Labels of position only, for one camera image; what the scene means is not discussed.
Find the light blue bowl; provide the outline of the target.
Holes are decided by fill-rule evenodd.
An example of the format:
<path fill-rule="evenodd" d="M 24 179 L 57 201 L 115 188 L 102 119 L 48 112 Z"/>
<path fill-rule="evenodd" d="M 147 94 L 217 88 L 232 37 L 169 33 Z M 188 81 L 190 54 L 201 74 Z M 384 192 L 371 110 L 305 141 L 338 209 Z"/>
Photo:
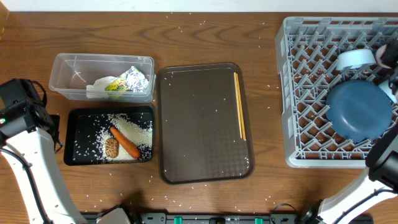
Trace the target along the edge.
<path fill-rule="evenodd" d="M 339 54 L 338 63 L 336 69 L 339 71 L 348 69 L 359 68 L 363 65 L 371 65 L 376 63 L 376 59 L 371 50 L 369 49 L 357 49 L 350 50 Z"/>

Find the dark blue plate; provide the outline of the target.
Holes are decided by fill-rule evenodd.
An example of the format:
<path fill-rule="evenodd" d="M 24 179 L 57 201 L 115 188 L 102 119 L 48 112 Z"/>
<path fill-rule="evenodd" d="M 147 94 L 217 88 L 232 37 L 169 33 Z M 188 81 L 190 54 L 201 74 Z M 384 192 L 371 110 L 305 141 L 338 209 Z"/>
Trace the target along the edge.
<path fill-rule="evenodd" d="M 326 118 L 334 131 L 354 142 L 375 140 L 391 124 L 392 103 L 385 92 L 371 82 L 351 80 L 329 92 Z"/>

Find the white paper napkin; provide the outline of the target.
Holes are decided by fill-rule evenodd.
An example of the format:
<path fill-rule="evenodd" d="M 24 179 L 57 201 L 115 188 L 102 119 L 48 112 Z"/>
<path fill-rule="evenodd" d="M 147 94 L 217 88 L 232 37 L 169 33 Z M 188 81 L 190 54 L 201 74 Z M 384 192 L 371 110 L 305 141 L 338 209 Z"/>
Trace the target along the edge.
<path fill-rule="evenodd" d="M 93 85 L 86 86 L 86 97 L 88 99 L 106 99 L 108 94 L 105 88 L 115 81 L 116 77 L 108 76 L 97 79 Z"/>

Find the brown food scrap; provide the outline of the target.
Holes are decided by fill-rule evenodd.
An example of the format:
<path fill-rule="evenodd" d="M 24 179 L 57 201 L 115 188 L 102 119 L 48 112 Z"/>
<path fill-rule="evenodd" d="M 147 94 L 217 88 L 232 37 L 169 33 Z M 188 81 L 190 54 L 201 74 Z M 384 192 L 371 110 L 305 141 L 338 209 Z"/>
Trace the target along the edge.
<path fill-rule="evenodd" d="M 104 143 L 105 155 L 116 158 L 119 154 L 119 142 L 115 138 L 109 138 Z"/>

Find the orange carrot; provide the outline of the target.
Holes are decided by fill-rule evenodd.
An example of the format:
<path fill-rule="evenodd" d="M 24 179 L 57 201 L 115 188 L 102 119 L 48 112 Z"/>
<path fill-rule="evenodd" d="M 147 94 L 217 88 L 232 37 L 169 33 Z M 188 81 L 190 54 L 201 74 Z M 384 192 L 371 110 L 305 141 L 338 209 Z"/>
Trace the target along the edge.
<path fill-rule="evenodd" d="M 118 143 L 124 148 L 124 150 L 133 158 L 138 159 L 141 156 L 138 148 L 120 132 L 117 128 L 110 128 L 112 135 L 116 138 Z"/>

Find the foil snack wrapper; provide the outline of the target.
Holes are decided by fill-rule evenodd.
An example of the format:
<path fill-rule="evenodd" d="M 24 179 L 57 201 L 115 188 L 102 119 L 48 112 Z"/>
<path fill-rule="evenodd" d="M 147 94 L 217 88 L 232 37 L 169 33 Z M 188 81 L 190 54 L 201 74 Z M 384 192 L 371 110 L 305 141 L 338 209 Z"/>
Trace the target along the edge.
<path fill-rule="evenodd" d="M 149 80 L 135 66 L 122 73 L 115 78 L 105 91 L 110 91 L 108 96 L 112 100 L 119 99 L 124 96 L 131 96 L 135 93 L 144 93 L 149 87 Z"/>

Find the wooden chopstick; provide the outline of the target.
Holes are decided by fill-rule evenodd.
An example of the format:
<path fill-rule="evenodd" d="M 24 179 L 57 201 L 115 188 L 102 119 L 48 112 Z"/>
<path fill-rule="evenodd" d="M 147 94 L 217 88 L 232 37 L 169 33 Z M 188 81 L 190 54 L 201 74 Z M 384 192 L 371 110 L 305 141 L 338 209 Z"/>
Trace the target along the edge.
<path fill-rule="evenodd" d="M 236 92 L 236 107 L 237 107 L 237 114 L 238 114 L 238 124 L 239 124 L 239 135 L 240 138 L 243 139 L 243 129 L 242 129 L 242 121 L 241 121 L 241 106 L 240 106 L 240 99 L 239 99 L 239 83 L 238 83 L 238 74 L 234 72 L 234 85 L 235 85 L 235 92 Z"/>
<path fill-rule="evenodd" d="M 239 99 L 240 99 L 240 106 L 241 106 L 241 121 L 242 121 L 242 129 L 243 129 L 243 140 L 246 140 L 246 132 L 245 132 L 245 125 L 244 125 L 244 117 L 243 117 L 243 107 L 242 107 L 242 101 L 241 101 L 241 91 L 240 91 L 240 85 L 239 85 Z"/>

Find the white plastic cup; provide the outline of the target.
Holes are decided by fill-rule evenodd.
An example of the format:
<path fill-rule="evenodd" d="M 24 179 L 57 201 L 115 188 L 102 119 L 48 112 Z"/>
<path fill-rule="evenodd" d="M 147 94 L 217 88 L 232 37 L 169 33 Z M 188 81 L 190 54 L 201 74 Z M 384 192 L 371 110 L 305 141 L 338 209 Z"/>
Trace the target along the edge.
<path fill-rule="evenodd" d="M 390 66 L 388 66 L 382 62 L 382 56 L 384 55 L 384 52 L 386 51 L 386 47 L 387 47 L 387 45 L 385 44 L 377 49 L 376 54 L 375 54 L 375 59 L 376 59 L 376 62 L 378 63 L 378 65 L 380 65 L 381 67 L 391 69 Z"/>

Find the light blue plastic cup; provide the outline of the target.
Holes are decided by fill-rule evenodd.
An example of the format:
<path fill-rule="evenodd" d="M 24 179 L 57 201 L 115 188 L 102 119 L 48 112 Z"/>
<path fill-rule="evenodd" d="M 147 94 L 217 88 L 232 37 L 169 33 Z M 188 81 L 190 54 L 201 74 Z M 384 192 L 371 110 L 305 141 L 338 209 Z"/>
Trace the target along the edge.
<path fill-rule="evenodd" d="M 378 87 L 388 96 L 388 98 L 393 102 L 397 103 L 397 97 L 392 93 L 392 89 L 389 87 L 389 81 L 385 80 L 384 82 L 378 84 Z"/>

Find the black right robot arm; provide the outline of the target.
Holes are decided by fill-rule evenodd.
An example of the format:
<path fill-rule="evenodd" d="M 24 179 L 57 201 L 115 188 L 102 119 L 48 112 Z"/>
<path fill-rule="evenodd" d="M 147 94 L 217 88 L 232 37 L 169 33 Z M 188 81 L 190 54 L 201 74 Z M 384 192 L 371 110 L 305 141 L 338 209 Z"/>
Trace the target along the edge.
<path fill-rule="evenodd" d="M 364 80 L 343 82 L 329 93 L 326 116 L 343 138 L 375 140 L 366 167 L 352 183 L 319 201 L 298 223 L 349 223 L 383 200 L 397 196 L 397 127 L 391 128 L 392 104 L 397 103 L 397 41 L 376 52 L 351 50 L 338 56 L 338 69 L 377 63 L 389 70 L 380 85 Z"/>

